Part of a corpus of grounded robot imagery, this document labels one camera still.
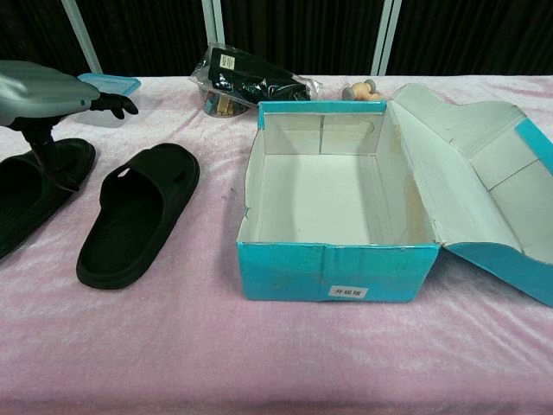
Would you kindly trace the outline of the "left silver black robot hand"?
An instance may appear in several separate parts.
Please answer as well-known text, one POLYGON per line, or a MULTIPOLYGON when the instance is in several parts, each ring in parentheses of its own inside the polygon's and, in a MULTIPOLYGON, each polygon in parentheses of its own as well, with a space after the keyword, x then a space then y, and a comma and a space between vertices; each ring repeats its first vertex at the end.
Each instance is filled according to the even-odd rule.
POLYGON ((51 130, 64 117, 85 111, 110 111, 123 119, 138 114, 131 99, 102 93, 76 77, 30 61, 1 61, 1 126, 20 131, 42 172, 58 188, 79 190, 67 176, 51 130))

